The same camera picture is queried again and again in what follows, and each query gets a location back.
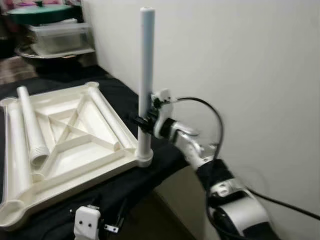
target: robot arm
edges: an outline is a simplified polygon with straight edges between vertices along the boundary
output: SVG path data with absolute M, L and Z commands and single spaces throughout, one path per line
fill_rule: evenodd
M 136 117 L 134 122 L 144 132 L 173 143 L 183 153 L 202 186 L 205 189 L 209 187 L 208 205 L 214 209 L 214 224 L 220 238 L 279 240 L 264 207 L 233 176 L 222 160 L 213 161 L 217 145 L 202 142 L 195 129 L 171 118 L 173 105 L 170 104 L 169 90 L 153 94 L 151 99 L 152 108 L 146 118 Z

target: black cloth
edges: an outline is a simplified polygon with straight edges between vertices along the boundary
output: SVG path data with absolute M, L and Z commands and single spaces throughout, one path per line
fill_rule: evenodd
M 118 79 L 96 76 L 61 82 L 48 78 L 31 78 L 0 86 L 0 99 L 17 96 L 17 87 L 24 85 L 30 95 L 58 89 L 83 85 L 86 82 L 99 82 L 99 88 L 130 131 L 137 137 L 137 126 L 130 122 L 129 115 L 138 112 L 138 96 Z M 0 184 L 3 184 L 5 122 L 0 114 Z M 70 209 L 76 210 L 90 204 L 92 199 L 101 195 L 100 210 L 106 222 L 113 223 L 121 203 L 127 198 L 128 208 L 151 192 L 171 174 L 186 166 L 181 152 L 166 140 L 152 138 L 151 147 L 154 157 L 147 168 L 134 167 L 105 182 L 67 198 L 55 205 L 31 215 L 23 227 L 11 232 L 0 232 L 3 240 L 40 240 L 45 232 L 45 240 L 73 239 L 73 218 Z

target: white pipe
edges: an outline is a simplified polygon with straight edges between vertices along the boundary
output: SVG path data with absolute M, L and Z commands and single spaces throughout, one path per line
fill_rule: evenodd
M 151 107 L 154 65 L 154 30 L 155 10 L 143 7 L 141 12 L 141 79 L 139 81 L 139 116 L 144 118 Z M 136 157 L 140 167 L 150 165 L 153 151 L 151 150 L 151 135 L 138 128 L 138 146 Z
M 40 166 L 50 152 L 30 102 L 27 88 L 20 86 L 17 88 L 17 93 L 22 105 L 24 124 L 29 142 L 30 160 L 33 165 Z
M 110 128 L 112 128 L 114 134 L 117 136 L 119 141 L 121 142 L 122 146 L 126 149 L 132 148 L 132 144 L 130 143 L 128 137 L 124 133 L 121 126 L 118 124 L 117 120 L 115 119 L 113 113 L 110 111 L 110 109 L 106 106 L 103 98 L 100 95 L 100 92 L 96 87 L 90 86 L 88 88 L 88 93 L 92 100 L 94 101 L 97 108 L 102 113 L 104 119 L 109 124 Z
M 18 198 L 32 184 L 24 119 L 18 101 L 7 105 L 7 114 L 9 136 L 7 136 L 6 148 L 8 148 L 7 158 L 10 156 L 7 161 L 11 161 L 11 169 L 6 174 L 11 175 L 10 179 L 12 181 L 11 183 L 7 182 L 7 184 L 11 186 L 8 191 L 14 192 L 12 197 Z

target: transparent container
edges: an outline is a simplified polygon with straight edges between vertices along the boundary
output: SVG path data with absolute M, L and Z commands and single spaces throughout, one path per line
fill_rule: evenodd
M 29 30 L 34 32 L 37 45 L 52 54 L 88 46 L 89 25 L 87 23 L 30 25 Z

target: green lid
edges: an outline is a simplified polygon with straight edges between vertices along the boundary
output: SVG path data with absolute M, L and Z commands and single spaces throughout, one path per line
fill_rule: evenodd
M 42 5 L 41 1 L 37 2 L 37 6 L 19 7 L 8 11 L 7 14 L 15 23 L 28 25 L 55 23 L 71 19 L 75 15 L 73 7 L 69 5 Z

